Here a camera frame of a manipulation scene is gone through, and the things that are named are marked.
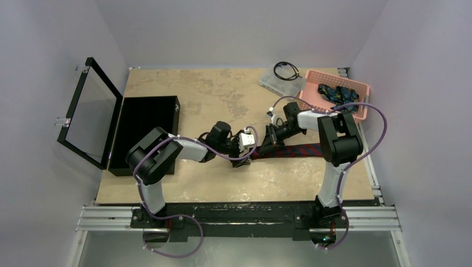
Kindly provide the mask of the red navy striped tie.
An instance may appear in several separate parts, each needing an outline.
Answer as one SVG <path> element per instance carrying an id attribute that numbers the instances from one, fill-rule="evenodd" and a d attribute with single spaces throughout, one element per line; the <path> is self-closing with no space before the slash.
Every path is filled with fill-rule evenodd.
<path id="1" fill-rule="evenodd" d="M 261 154 L 260 146 L 250 155 L 251 160 L 276 159 L 276 158 L 298 158 L 298 157 L 323 157 L 319 143 L 299 144 L 285 146 L 275 151 Z"/>

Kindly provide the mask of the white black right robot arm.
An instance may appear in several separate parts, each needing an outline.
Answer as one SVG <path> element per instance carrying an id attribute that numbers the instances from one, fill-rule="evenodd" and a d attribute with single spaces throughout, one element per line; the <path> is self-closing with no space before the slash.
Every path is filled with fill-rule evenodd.
<path id="1" fill-rule="evenodd" d="M 285 140 L 297 134 L 306 134 L 308 130 L 318 132 L 319 147 L 326 169 L 321 190 L 315 198 L 312 218 L 317 225 L 326 226 L 341 214 L 342 175 L 346 173 L 346 167 L 356 161 L 363 151 L 359 131 L 349 112 L 321 114 L 302 111 L 295 102 L 286 104 L 283 111 L 285 120 L 275 115 L 272 108 L 267 112 L 271 122 L 265 127 L 265 137 L 257 154 L 307 153 L 307 146 L 286 149 Z"/>

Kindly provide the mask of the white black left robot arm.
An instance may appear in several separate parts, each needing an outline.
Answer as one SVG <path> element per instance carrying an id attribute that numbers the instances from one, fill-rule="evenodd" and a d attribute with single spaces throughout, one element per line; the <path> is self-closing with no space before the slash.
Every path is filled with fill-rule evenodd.
<path id="1" fill-rule="evenodd" d="M 161 181 L 176 160 L 206 163 L 220 156 L 238 167 L 250 163 L 257 143 L 258 133 L 253 126 L 233 133 L 223 121 L 196 139 L 170 134 L 161 127 L 152 129 L 125 156 L 146 210 L 144 220 L 154 228 L 164 224 L 166 202 Z"/>

